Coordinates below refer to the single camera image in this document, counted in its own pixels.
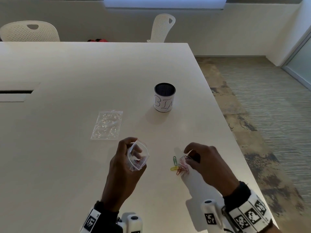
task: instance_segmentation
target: right hand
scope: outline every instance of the right hand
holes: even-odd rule
[[[192,159],[186,159],[186,163],[197,170],[203,180],[216,188],[222,196],[230,195],[239,186],[239,180],[214,146],[192,142],[187,145],[184,153],[189,153],[189,157],[193,157],[196,153],[200,154],[200,163]]]

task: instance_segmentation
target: yellow paper clip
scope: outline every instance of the yellow paper clip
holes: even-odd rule
[[[179,169],[179,167],[178,167],[178,166],[171,167],[171,171],[176,171],[176,170],[178,170],[178,169]]]

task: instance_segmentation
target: chair backrest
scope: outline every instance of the chair backrest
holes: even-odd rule
[[[151,32],[151,38],[147,42],[149,43],[164,43],[167,34],[173,27],[176,19],[173,15],[160,14],[156,16]]]
[[[0,28],[4,42],[59,42],[56,28],[43,21],[18,21]]]

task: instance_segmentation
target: white table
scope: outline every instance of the white table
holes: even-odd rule
[[[99,110],[123,110],[119,138],[148,145],[148,168],[120,210],[140,215],[144,232],[202,231],[201,201],[222,200],[197,172],[170,171],[192,141],[216,146],[263,199],[188,44],[0,43],[0,69],[2,90],[35,88],[0,103],[3,232],[78,231],[118,144],[90,140]],[[176,87],[169,113],[153,108],[161,82]]]

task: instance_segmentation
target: wall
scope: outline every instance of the wall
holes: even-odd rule
[[[301,7],[281,30],[267,58],[281,66],[311,31],[311,0],[303,0]]]
[[[167,42],[194,55],[266,55],[299,5],[226,4],[223,11],[165,11],[176,17]],[[53,24],[61,41],[106,38],[145,42],[163,11],[108,11],[101,1],[0,0],[0,26],[19,20]]]

